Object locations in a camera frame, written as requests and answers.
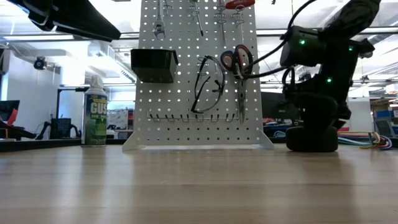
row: table surface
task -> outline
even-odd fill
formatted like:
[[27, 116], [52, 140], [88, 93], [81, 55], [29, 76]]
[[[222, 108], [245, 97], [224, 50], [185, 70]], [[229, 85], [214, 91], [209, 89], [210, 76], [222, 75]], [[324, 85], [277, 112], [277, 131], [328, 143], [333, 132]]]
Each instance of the table surface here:
[[341, 146], [0, 154], [0, 222], [398, 223], [398, 152]]

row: spray can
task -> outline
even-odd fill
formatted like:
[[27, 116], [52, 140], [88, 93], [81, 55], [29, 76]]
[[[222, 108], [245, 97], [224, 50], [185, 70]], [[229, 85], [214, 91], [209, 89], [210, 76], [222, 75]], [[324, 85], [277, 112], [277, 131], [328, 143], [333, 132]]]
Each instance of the spray can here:
[[106, 114], [108, 96], [103, 90], [99, 76], [91, 78], [90, 88], [85, 92], [82, 147], [100, 147], [106, 145]]

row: pegboard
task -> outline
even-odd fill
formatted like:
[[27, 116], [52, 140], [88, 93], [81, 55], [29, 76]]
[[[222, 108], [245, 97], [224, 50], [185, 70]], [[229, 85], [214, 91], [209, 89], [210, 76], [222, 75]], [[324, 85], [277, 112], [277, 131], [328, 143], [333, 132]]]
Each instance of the pegboard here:
[[[204, 36], [200, 35], [198, 21], [189, 10], [188, 0], [168, 0], [173, 6], [164, 12], [166, 37], [154, 36], [156, 0], [143, 0], [139, 48], [174, 49], [179, 65], [171, 84], [138, 82], [134, 134], [123, 146], [124, 151], [145, 146], [210, 146], [260, 144], [273, 148], [262, 132], [261, 90], [259, 79], [247, 81], [246, 119], [239, 121], [237, 82], [229, 73], [221, 101], [203, 115], [190, 112], [194, 102], [194, 87], [199, 70], [198, 58], [212, 55], [220, 58], [226, 50], [238, 44], [246, 45], [257, 58], [257, 38], [254, 7], [242, 12], [244, 24], [236, 25], [235, 10], [225, 10], [226, 41], [214, 15], [218, 12], [216, 0], [199, 0], [200, 20]], [[214, 72], [209, 62], [208, 71]], [[256, 65], [254, 73], [259, 72]], [[209, 91], [204, 91], [201, 98]]]

